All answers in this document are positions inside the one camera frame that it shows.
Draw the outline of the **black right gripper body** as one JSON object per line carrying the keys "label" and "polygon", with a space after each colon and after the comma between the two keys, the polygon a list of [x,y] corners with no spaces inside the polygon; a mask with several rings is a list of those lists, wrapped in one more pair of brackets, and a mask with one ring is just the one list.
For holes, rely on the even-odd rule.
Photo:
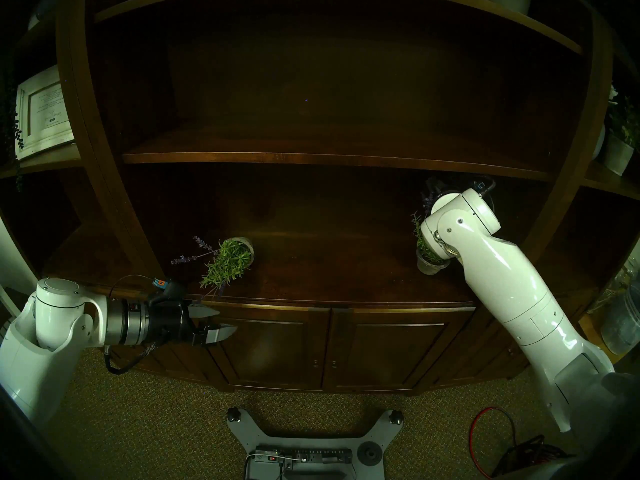
{"label": "black right gripper body", "polygon": [[441,197],[450,193],[462,193],[472,187],[473,182],[469,179],[429,177],[427,179],[427,196]]}

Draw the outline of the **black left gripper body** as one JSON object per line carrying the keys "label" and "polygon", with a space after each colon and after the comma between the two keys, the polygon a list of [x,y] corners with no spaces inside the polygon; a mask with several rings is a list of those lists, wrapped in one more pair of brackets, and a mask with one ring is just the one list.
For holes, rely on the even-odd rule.
{"label": "black left gripper body", "polygon": [[192,303],[191,299],[149,303],[148,342],[192,342],[195,330],[189,312]]}

